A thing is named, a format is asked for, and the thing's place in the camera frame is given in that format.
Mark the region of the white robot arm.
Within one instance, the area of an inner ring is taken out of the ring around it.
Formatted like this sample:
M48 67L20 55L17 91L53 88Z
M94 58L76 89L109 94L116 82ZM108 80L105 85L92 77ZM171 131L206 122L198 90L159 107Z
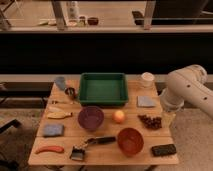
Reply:
M207 71L200 65L190 65L170 72L165 78L166 88L160 94L164 111L175 112L187 101L213 120L213 90L207 88Z

